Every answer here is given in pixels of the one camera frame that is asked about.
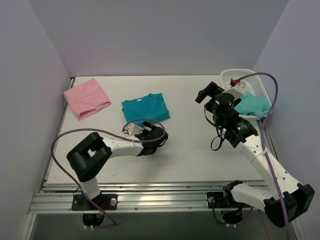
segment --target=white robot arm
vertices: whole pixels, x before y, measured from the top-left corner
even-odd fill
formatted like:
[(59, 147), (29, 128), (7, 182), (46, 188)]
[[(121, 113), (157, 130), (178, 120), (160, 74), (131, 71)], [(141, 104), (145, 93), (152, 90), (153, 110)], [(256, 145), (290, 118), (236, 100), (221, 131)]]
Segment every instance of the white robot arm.
[(267, 148), (263, 151), (261, 139), (256, 129), (249, 121), (239, 117), (239, 113), (234, 107), (241, 101), (240, 97), (246, 91), (245, 86), (243, 82), (239, 82), (225, 91), (211, 82), (198, 93), (195, 101), (201, 103), (205, 97), (211, 97), (204, 108), (213, 114), (213, 122), (208, 118), (207, 120), (221, 132), (220, 137), (223, 140), (228, 140), (236, 150), (248, 159), (269, 187), (269, 191), (260, 190), (235, 180), (223, 187), (225, 203), (230, 207), (235, 203), (244, 203), (255, 207), (264, 211), (273, 224), (282, 228), (285, 226), (284, 214), (265, 152), (270, 158), (281, 189), (281, 197), (285, 203), (289, 222), (308, 210), (315, 191), (309, 184), (302, 185), (291, 176)]
[(91, 200), (101, 194), (96, 176), (108, 159), (151, 155), (168, 139), (168, 134), (161, 127), (147, 121), (143, 124), (149, 129), (133, 125), (128, 127), (132, 142), (109, 137), (104, 139), (97, 132), (92, 132), (67, 154), (66, 158), (75, 171), (82, 190)]

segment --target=laundry basket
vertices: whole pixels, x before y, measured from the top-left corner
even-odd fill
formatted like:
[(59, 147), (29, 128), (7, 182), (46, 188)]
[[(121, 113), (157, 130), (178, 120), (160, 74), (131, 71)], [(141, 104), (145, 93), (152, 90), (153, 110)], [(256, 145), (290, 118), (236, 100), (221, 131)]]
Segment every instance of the laundry basket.
[[(225, 90), (228, 90), (231, 88), (230, 81), (231, 79), (238, 79), (240, 77), (243, 77), (248, 74), (253, 74), (255, 71), (249, 70), (249, 69), (242, 69), (242, 68), (236, 68), (236, 69), (227, 69), (224, 70), (220, 74), (220, 78), (223, 84), (223, 88)], [(243, 81), (246, 84), (246, 91), (251, 93), (252, 95), (260, 98), (265, 98), (268, 100), (268, 102), (271, 105), (270, 98), (267, 94), (266, 88), (263, 85), (260, 77), (258, 75), (250, 76), (247, 78), (244, 78)], [(239, 115), (240, 117), (248, 120), (248, 121), (257, 121), (261, 118), (264, 118), (265, 116), (247, 116), (247, 115)]]

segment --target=folded teal t-shirt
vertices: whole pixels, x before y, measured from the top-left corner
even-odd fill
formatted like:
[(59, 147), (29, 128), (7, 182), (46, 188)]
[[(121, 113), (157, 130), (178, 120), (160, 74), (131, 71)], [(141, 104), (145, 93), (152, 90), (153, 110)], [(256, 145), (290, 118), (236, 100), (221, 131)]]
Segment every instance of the folded teal t-shirt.
[(263, 117), (270, 108), (270, 103), (266, 98), (253, 96), (246, 91), (241, 97), (241, 102), (234, 109), (241, 115)]
[[(125, 100), (122, 102), (122, 111), (127, 122), (135, 119), (152, 119), (160, 122), (170, 118), (162, 93), (150, 93), (144, 97)], [(135, 124), (144, 126), (143, 121), (137, 121)]]

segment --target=white table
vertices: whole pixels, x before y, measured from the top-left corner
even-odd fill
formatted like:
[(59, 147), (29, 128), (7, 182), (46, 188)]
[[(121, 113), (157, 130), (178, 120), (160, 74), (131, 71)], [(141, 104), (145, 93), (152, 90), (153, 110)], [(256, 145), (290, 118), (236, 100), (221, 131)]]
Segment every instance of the white table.
[[(92, 77), (77, 77), (74, 85)], [(121, 135), (126, 123), (121, 102), (162, 93), (171, 118), (163, 121), (169, 134), (165, 145), (150, 156), (111, 158), (97, 175), (101, 184), (109, 183), (184, 183), (261, 181), (262, 178), (249, 162), (225, 141), (219, 151), (210, 149), (216, 130), (206, 121), (204, 104), (195, 102), (198, 91), (211, 81), (219, 83), (219, 76), (95, 76), (112, 104), (100, 112), (78, 121), (67, 107), (61, 133), (77, 128), (97, 128)], [(55, 155), (73, 176), (67, 153), (89, 132), (76, 132), (62, 137)], [(72, 184), (53, 162), (47, 185)]]

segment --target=white wall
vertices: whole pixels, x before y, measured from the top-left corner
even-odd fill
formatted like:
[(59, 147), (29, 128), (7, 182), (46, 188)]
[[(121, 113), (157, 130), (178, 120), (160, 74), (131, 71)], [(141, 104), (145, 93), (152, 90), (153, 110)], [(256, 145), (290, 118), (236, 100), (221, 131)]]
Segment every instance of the white wall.
[(70, 79), (27, 0), (0, 1), (0, 239), (19, 238)]
[[(279, 83), (268, 124), (279, 161), (315, 189), (311, 207), (301, 217), (308, 240), (320, 236), (319, 13), (319, 0), (290, 0), (254, 67), (273, 74)], [(264, 81), (273, 95), (272, 81)]]
[(288, 0), (29, 2), (74, 77), (252, 69)]

